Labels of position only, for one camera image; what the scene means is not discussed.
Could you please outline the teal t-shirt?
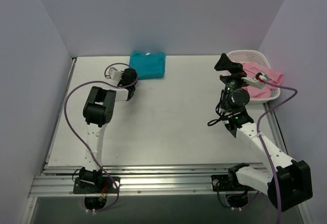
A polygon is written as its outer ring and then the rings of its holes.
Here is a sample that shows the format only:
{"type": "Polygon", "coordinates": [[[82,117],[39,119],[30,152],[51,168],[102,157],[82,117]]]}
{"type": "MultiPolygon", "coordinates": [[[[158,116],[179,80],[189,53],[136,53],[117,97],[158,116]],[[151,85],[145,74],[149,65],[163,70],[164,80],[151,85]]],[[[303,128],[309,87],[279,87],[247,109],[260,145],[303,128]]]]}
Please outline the teal t-shirt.
{"type": "Polygon", "coordinates": [[[166,70],[166,55],[132,52],[129,65],[136,70],[139,80],[163,78],[166,70]]]}

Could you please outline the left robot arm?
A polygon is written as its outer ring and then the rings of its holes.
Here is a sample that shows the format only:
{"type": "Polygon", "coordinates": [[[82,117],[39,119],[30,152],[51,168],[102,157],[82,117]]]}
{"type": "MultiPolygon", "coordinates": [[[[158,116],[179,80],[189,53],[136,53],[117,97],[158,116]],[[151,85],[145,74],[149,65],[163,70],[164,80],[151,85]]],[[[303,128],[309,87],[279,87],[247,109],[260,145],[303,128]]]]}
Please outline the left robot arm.
{"type": "Polygon", "coordinates": [[[127,68],[120,73],[118,89],[103,89],[93,86],[83,108],[83,117],[87,125],[86,153],[79,172],[80,181],[91,193],[99,192],[104,184],[102,149],[104,132],[113,117],[116,101],[129,101],[135,93],[137,73],[127,68]]]}

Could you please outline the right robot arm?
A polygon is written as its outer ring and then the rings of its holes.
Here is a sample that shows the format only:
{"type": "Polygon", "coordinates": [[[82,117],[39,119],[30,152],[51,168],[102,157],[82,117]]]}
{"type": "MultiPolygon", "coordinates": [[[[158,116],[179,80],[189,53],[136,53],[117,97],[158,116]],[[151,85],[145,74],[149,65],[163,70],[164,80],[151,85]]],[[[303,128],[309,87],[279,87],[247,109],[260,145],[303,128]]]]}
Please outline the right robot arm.
{"type": "Polygon", "coordinates": [[[262,118],[254,121],[246,109],[250,94],[245,87],[263,88],[276,84],[270,82],[264,72],[247,77],[243,65],[231,61],[225,53],[221,54],[214,69],[229,72],[219,77],[225,87],[216,106],[217,121],[222,121],[232,136],[250,149],[269,171],[263,173],[249,164],[238,164],[228,170],[228,186],[235,190],[250,187],[265,194],[279,212],[311,199],[310,166],[305,161],[296,161],[270,141],[260,130],[262,118]]]}

